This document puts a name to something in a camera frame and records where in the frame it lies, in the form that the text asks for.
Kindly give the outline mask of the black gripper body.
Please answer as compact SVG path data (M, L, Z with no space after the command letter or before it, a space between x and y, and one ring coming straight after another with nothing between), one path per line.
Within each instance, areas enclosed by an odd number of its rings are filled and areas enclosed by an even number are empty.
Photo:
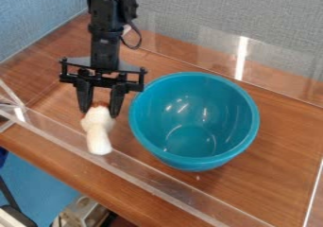
M95 87L142 92L147 69L130 65L120 59L122 36L99 39L91 45L91 56L62 58L59 81L71 83L79 93L94 92Z

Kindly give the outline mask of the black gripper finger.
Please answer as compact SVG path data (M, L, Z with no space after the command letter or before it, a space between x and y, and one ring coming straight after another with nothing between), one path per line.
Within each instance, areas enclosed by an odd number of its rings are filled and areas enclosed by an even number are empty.
M124 84L116 84L112 86L110 92L110 114L112 118L116 118L119 116L126 98L126 93L127 87Z
M84 79L78 79L76 92L78 92L80 111L86 114L92 104L92 98L94 98L92 84Z

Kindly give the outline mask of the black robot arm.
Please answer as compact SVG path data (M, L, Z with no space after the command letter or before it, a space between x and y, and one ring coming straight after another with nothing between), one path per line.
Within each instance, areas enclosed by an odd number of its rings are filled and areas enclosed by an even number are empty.
M132 20L138 18L136 0L87 0L91 22L91 56L62 58L59 81L76 87L80 111L87 113L96 87L110 88L108 110L119 116L130 91L145 91L147 69L120 60L120 44L130 49L142 45L142 33Z

